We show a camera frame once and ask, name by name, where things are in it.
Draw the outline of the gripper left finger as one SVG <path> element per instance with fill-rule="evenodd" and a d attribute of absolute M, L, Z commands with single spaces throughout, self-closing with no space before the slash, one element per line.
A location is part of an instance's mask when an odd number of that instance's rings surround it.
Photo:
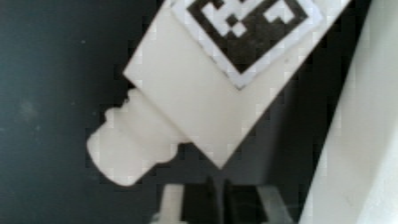
<path fill-rule="evenodd" d="M 163 188 L 154 224 L 218 224 L 214 189 L 205 184 Z"/>

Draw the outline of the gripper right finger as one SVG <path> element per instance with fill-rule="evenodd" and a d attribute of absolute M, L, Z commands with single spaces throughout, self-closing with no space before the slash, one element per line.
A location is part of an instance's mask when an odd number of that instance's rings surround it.
<path fill-rule="evenodd" d="M 294 224 L 275 186 L 225 187 L 225 224 Z"/>

